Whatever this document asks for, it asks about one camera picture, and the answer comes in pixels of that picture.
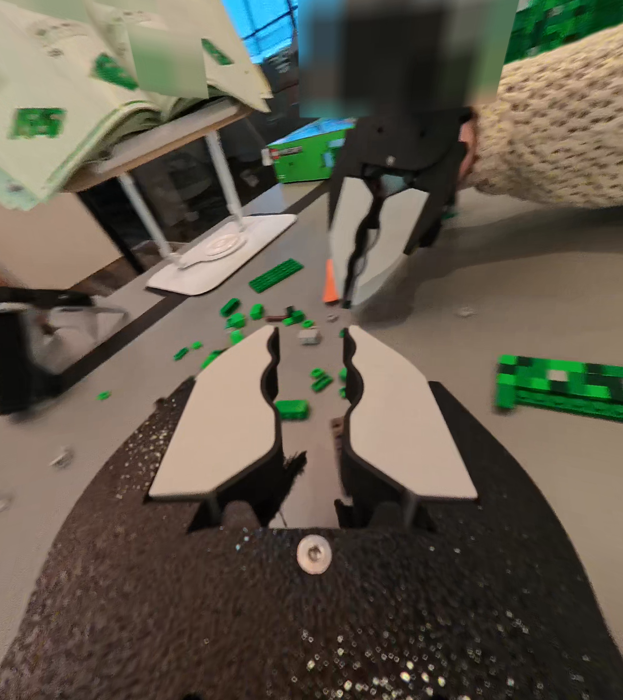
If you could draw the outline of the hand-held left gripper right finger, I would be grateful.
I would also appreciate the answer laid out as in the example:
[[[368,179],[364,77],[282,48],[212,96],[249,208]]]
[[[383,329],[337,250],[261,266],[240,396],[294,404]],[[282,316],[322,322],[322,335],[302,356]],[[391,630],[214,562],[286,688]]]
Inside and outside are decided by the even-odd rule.
[[[476,501],[478,492],[424,374],[359,326],[343,337],[347,371],[341,474],[357,498]]]

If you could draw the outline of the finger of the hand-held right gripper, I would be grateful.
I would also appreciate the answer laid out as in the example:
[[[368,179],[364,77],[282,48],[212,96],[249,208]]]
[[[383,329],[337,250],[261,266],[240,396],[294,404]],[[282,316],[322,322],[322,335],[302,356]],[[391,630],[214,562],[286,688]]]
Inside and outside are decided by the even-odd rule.
[[[360,260],[351,290],[352,307],[369,301],[401,266],[415,225],[430,195],[414,188],[388,197],[379,212],[379,229],[370,236],[369,251]]]
[[[368,184],[345,178],[330,224],[328,236],[334,283],[342,307],[357,303],[360,280],[368,267],[369,253],[377,243],[373,214],[380,201]]]

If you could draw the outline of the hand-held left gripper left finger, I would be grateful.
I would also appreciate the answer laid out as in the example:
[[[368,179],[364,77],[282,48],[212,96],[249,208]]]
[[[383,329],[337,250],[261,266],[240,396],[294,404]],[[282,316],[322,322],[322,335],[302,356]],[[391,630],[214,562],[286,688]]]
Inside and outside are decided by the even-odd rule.
[[[279,329],[264,326],[208,364],[167,447],[148,496],[205,501],[282,456]]]

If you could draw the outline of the lego pieces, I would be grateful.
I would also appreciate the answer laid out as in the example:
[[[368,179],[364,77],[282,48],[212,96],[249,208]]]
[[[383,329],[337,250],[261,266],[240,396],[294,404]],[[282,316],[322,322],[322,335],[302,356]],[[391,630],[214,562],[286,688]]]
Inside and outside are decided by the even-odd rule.
[[[264,320],[266,323],[275,324],[282,323],[285,327],[290,327],[294,325],[300,325],[302,330],[299,331],[299,342],[302,345],[317,345],[320,341],[321,336],[318,332],[318,324],[307,317],[307,315],[294,306],[287,306],[283,314],[267,314],[266,309],[260,302],[254,303],[249,310],[248,315],[240,311],[241,300],[238,298],[232,298],[229,302],[221,309],[223,311],[225,319],[225,331],[228,334],[229,344],[231,346],[237,345],[244,339],[243,329],[246,326],[248,320],[259,321]],[[340,318],[338,313],[332,312],[327,316],[327,322],[335,323]],[[180,361],[188,353],[196,352],[202,349],[204,346],[203,342],[196,340],[187,346],[179,348],[178,351],[173,355],[174,361]],[[223,352],[224,349],[214,349],[212,350],[202,361],[201,369],[207,368],[211,363],[213,363]],[[313,369],[309,377],[312,380],[311,390],[314,393],[320,393],[325,388],[327,388],[333,382],[333,375],[321,368]],[[97,394],[96,400],[105,401],[110,398],[112,392],[109,390],[101,391]],[[277,400],[276,408],[278,409],[282,420],[284,421],[304,421],[306,420],[311,412],[310,404],[308,400]]]

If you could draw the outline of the green mosaic lego plate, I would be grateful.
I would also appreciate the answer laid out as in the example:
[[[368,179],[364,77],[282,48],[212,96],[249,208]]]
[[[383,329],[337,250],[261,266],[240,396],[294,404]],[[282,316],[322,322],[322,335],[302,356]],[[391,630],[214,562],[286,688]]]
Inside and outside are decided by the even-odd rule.
[[[494,384],[494,407],[549,409],[623,423],[623,366],[503,354]]]

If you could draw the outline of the person's right forearm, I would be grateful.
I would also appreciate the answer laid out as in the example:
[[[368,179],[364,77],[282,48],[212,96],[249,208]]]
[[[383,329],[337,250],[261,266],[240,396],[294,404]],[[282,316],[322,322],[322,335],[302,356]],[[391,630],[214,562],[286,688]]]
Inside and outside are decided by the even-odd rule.
[[[623,23],[508,64],[496,98],[473,113],[458,188],[623,206]]]

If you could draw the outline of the green lego box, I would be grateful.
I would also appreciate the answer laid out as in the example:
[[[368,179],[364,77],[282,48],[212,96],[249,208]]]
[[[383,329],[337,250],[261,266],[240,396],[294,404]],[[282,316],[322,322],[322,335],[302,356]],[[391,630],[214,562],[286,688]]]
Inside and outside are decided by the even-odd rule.
[[[353,118],[317,119],[263,148],[262,163],[273,167],[282,184],[326,180],[355,125]]]

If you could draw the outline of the long green lego plate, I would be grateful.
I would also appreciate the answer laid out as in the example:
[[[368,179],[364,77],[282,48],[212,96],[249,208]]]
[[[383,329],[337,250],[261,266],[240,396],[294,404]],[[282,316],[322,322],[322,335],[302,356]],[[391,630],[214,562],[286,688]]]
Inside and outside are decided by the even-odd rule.
[[[255,293],[261,294],[281,284],[281,282],[289,279],[292,275],[295,275],[303,269],[304,265],[302,263],[293,258],[289,258],[267,270],[260,276],[256,276],[254,279],[250,280],[248,286]]]

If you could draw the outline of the lego creeper figure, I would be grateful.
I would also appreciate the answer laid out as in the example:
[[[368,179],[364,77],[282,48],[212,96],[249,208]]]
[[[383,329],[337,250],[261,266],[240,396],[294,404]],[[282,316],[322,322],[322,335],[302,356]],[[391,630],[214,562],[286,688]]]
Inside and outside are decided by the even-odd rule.
[[[623,1],[520,1],[504,64],[576,42],[623,22]]]

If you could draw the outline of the lego instruction booklet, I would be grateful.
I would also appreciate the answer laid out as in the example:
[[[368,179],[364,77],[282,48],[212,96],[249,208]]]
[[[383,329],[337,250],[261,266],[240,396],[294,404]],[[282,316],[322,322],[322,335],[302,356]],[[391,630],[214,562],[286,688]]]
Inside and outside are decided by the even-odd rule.
[[[267,112],[272,92],[220,1],[0,1],[0,205],[221,96]]]

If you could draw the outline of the orange brick separator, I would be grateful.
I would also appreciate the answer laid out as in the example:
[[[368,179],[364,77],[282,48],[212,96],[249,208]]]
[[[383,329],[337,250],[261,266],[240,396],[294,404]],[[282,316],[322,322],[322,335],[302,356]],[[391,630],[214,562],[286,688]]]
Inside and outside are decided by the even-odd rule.
[[[340,303],[340,299],[341,297],[338,293],[337,285],[334,279],[333,260],[329,258],[326,260],[325,263],[325,278],[322,293],[322,301],[324,305],[330,307]]]

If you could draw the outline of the white book stand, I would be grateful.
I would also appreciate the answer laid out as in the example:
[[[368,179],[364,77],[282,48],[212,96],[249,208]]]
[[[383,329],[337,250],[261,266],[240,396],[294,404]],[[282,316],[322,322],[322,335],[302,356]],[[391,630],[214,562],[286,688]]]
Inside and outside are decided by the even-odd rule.
[[[191,114],[116,145],[107,160],[86,164],[64,186],[67,192],[81,193],[109,179],[118,180],[166,262],[165,267],[150,277],[147,284],[150,290],[186,297],[209,293],[296,223],[298,216],[291,213],[244,214],[219,131],[247,118],[251,111],[250,107],[231,97],[209,101]],[[131,172],[200,139],[204,139],[208,148],[230,217],[198,242],[175,252],[139,192]]]

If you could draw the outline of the large window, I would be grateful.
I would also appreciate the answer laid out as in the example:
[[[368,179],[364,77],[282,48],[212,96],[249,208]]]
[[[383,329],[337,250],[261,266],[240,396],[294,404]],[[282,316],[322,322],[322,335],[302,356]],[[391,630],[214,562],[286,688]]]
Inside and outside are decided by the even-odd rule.
[[[298,1],[222,1],[256,64],[289,48],[298,30]]]

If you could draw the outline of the black office chair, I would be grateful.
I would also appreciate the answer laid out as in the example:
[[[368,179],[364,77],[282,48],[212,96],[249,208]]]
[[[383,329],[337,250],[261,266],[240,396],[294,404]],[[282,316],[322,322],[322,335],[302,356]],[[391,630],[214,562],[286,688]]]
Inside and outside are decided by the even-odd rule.
[[[0,286],[0,416],[25,414],[68,389],[50,355],[60,328],[83,329],[97,341],[98,318],[129,312],[71,290]]]

